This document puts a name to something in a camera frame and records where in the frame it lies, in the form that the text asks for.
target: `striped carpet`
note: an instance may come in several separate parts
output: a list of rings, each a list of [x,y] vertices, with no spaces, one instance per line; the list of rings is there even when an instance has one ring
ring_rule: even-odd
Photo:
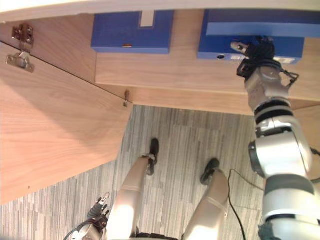
[[[227,175],[234,168],[263,186],[263,180],[251,170],[247,150],[255,137],[253,117],[136,105],[116,161],[0,206],[1,239],[62,240],[85,220],[102,193],[110,192],[112,205],[131,166],[148,151],[152,137],[159,139],[160,153],[155,174],[146,179],[138,224],[141,232],[181,237],[206,190],[199,179],[212,157],[220,160]],[[259,239],[263,192],[234,172],[230,184],[231,200],[247,239]],[[230,207],[221,239],[242,239]]]

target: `black cable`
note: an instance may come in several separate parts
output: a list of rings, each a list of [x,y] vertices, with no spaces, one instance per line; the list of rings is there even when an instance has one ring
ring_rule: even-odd
[[[238,222],[240,224],[240,227],[241,227],[241,232],[242,232],[242,237],[243,237],[243,240],[247,240],[247,237],[246,237],[246,233],[245,233],[245,229],[244,229],[244,226],[242,225],[242,222],[241,222],[241,219],[237,213],[237,211],[235,210],[234,206],[232,205],[231,203],[231,198],[230,198],[230,177],[231,177],[231,170],[229,172],[229,177],[228,177],[228,187],[229,187],[229,193],[228,193],[228,199],[229,199],[229,204],[236,216],[236,218],[238,219]]]
[[[312,148],[312,147],[310,147],[310,149],[311,149],[312,154],[320,156],[320,151],[318,151],[317,149]]]
[[[246,237],[246,233],[245,233],[245,229],[244,229],[244,226],[241,222],[241,219],[235,209],[235,207],[233,206],[233,204],[231,203],[231,197],[230,197],[230,191],[231,191],[231,188],[230,188],[230,178],[231,178],[231,171],[234,171],[235,173],[237,173],[239,175],[239,177],[241,177],[246,183],[248,183],[249,185],[251,185],[252,187],[256,188],[256,189],[259,189],[261,191],[264,191],[263,188],[257,186],[257,185],[254,185],[252,182],[248,181],[247,179],[245,179],[237,170],[235,169],[230,169],[230,172],[229,172],[229,177],[228,177],[228,186],[229,186],[229,193],[228,193],[228,199],[229,199],[229,204],[236,216],[236,218],[238,219],[238,222],[239,222],[239,225],[241,227],[241,232],[242,232],[242,237],[243,237],[243,240],[247,240],[247,237]]]
[[[254,185],[252,182],[248,181],[247,179],[245,179],[237,170],[235,169],[231,169],[230,171],[234,171],[235,173],[237,173],[239,175],[240,178],[242,178],[245,182],[247,182],[249,185],[251,185],[252,187],[255,187],[256,189],[259,189],[261,191],[264,191],[263,188],[257,186],[257,185]]]
[[[320,151],[318,151],[317,149],[312,148],[312,147],[310,147],[310,149],[311,149],[312,154],[320,156]],[[316,179],[312,179],[311,182],[313,184],[320,184],[320,177],[316,178]]]
[[[79,224],[76,228],[74,228],[73,230],[71,230],[65,237],[63,240],[68,240],[68,238],[70,237],[71,234],[73,234],[75,231],[80,231],[82,229],[82,227],[84,227],[87,224],[92,224],[93,221],[92,219],[88,219],[86,221],[84,221],[83,223]]]
[[[70,237],[71,234],[73,234],[75,231],[77,231],[77,228],[71,230],[65,237],[63,240],[68,240],[68,238]]]

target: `wooden panel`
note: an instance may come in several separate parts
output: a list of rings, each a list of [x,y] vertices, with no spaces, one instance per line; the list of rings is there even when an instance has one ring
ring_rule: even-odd
[[[174,15],[169,55],[98,53],[98,84],[246,94],[237,76],[239,62],[197,59],[203,10],[178,10]],[[284,66],[300,74],[293,99],[320,101],[320,39],[306,39],[301,60]]]
[[[82,14],[30,20],[34,28],[31,54],[86,81],[94,82],[97,53],[91,49],[94,15]],[[11,38],[19,22],[0,24],[0,41],[16,48],[19,41]]]
[[[318,11],[320,3],[318,0],[4,0],[0,2],[0,19],[8,22],[81,13],[228,8]]]
[[[132,109],[34,57],[6,65],[17,52],[0,43],[1,204],[115,160]]]
[[[320,106],[307,107],[294,111],[300,121],[309,145],[320,151]],[[313,157],[313,164],[309,173],[310,179],[320,178],[320,157]]]
[[[153,89],[143,87],[125,87],[103,85],[103,88],[121,98],[130,91],[129,100],[135,105],[189,109],[217,113],[253,115],[245,94],[217,92],[197,92],[188,90]],[[301,109],[320,105],[316,101],[290,99],[292,109]]]

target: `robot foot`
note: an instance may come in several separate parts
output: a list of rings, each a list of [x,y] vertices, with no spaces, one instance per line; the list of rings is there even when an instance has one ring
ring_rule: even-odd
[[[220,162],[218,159],[216,158],[212,158],[208,164],[206,165],[205,169],[204,169],[204,173],[202,174],[201,178],[200,178],[200,182],[202,185],[209,185],[212,175],[214,174],[214,172],[216,171],[217,168],[219,168]]]
[[[147,175],[152,176],[155,173],[155,165],[158,162],[158,153],[159,153],[160,145],[159,140],[157,138],[153,138],[150,143],[150,151],[149,151],[149,168],[147,171]]]

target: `cabinet hinge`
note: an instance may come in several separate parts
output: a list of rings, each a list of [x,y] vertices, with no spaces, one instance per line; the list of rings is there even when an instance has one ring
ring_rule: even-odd
[[[8,55],[6,57],[6,64],[18,67],[33,73],[35,65],[30,63],[29,55],[34,46],[34,29],[26,23],[20,24],[19,27],[13,27],[12,38],[20,41],[20,53]]]

